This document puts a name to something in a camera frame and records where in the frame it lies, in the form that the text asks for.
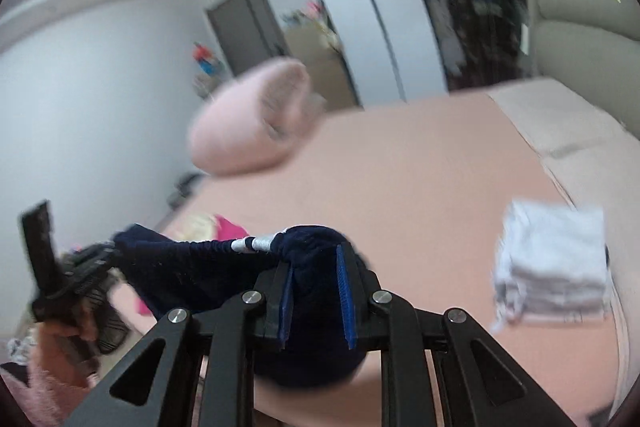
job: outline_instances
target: bed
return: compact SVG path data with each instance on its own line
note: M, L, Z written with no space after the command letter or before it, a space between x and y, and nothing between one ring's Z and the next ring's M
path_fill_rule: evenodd
M583 0L581 11L576 0L529 0L540 78L335 114L279 168L207 179L163 232L177 237L194 214L220 214L256 235L323 224L351 239L382 287L430 311L462 307L489 328L490 274L508 203L602 204L620 293L613 313L579 326L520 325L496 334L583 425L593 412L616 407L640 370L640 355L629 347L640 339L640 319L629 312L640 305L632 255L640 245L640 176L632 169L640 142L618 123L640 132L640 25L628 28L631 15L640 21L635 2ZM625 16L616 12L621 6ZM633 56L607 47L621 42ZM616 71L607 86L600 82L605 68ZM390 248L398 238L405 247ZM145 331L153 319L134 316L131 302L129 295L118 307ZM312 393L257 381L255 407L296 427L378 426L380 358L370 353L352 381Z

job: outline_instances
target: pink fuzzy sleeve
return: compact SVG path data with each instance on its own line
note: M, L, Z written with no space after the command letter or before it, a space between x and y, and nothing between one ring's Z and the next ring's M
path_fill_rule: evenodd
M62 425L90 391L60 382L35 363L29 365L29 387L1 369L0 377L34 427Z

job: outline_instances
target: person's arm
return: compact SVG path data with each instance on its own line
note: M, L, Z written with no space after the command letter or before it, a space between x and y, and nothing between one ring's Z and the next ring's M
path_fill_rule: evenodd
M70 327L55 321L38 325L38 343L31 351L29 385L1 372L9 391L34 427L59 427L90 391L90 383L69 361L59 337L80 335L94 341L93 317L83 309L82 325Z

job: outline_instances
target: gray door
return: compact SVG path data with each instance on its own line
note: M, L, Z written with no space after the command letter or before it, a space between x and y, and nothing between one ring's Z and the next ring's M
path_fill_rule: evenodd
M288 54L267 0L226 0L207 15L235 75L268 58Z

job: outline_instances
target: white wardrobe door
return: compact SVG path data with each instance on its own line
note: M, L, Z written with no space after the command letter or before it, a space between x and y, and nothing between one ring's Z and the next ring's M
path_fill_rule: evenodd
M440 50L424 0L374 0L396 65L404 97L415 100L447 92Z
M364 107L401 100L388 46L371 0L324 0Z

